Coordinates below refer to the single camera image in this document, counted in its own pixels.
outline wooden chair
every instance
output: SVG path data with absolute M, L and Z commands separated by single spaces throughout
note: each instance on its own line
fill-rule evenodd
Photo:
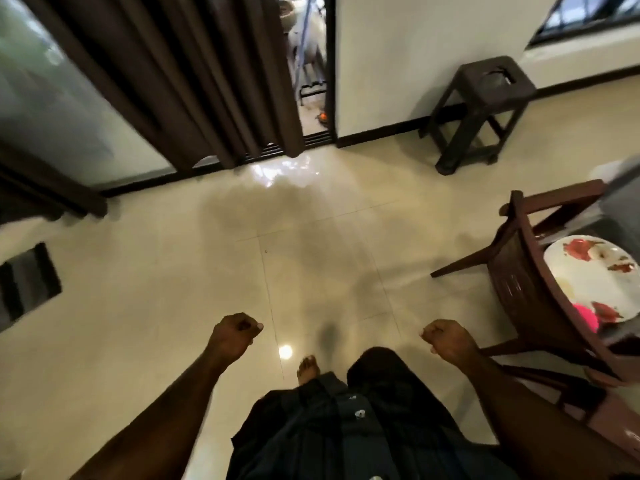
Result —
M 559 391 L 556 406 L 640 461 L 640 415 L 613 391 L 587 380 L 528 367 L 501 366 L 515 378 Z
M 640 352 L 615 353 L 592 332 L 560 290 L 543 259 L 538 240 L 562 230 L 564 224 L 601 197 L 606 185 L 592 180 L 524 198 L 511 192 L 500 209 L 507 220 L 486 248 L 433 272 L 443 276 L 485 264 L 518 337 L 482 350 L 484 355 L 548 351 L 587 367 L 588 376 L 602 385 L 640 382 Z M 559 207 L 536 226 L 528 214 Z

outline hand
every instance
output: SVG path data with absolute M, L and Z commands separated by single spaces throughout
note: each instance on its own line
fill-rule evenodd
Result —
M 476 341 L 467 329 L 454 320 L 436 320 L 424 327 L 420 336 L 432 345 L 432 353 L 460 370 L 481 356 Z
M 263 328 L 247 314 L 228 315 L 213 328 L 207 352 L 226 369 L 242 357 Z

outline person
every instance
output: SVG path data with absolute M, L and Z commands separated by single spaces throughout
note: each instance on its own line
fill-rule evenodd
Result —
M 179 480 L 213 387 L 257 339 L 245 314 L 218 323 L 196 361 L 73 480 Z M 233 437 L 227 478 L 603 479 L 640 473 L 625 452 L 511 379 L 466 329 L 436 320 L 421 334 L 476 389 L 500 447 L 473 444 L 393 351 L 374 347 L 347 374 L 300 364 L 300 386 L 272 391 Z

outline window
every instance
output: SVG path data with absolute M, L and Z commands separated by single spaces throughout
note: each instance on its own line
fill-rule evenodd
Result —
M 530 45 L 640 22 L 640 0 L 558 0 Z

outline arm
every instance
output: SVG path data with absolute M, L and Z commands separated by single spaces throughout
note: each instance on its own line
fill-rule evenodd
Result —
M 224 317 L 196 361 L 72 480 L 180 480 L 220 374 L 261 330 L 245 314 Z
M 457 366 L 476 389 L 510 466 L 523 478 L 608 479 L 640 473 L 631 456 L 507 376 L 482 356 L 471 335 L 451 320 L 422 332 L 432 352 Z

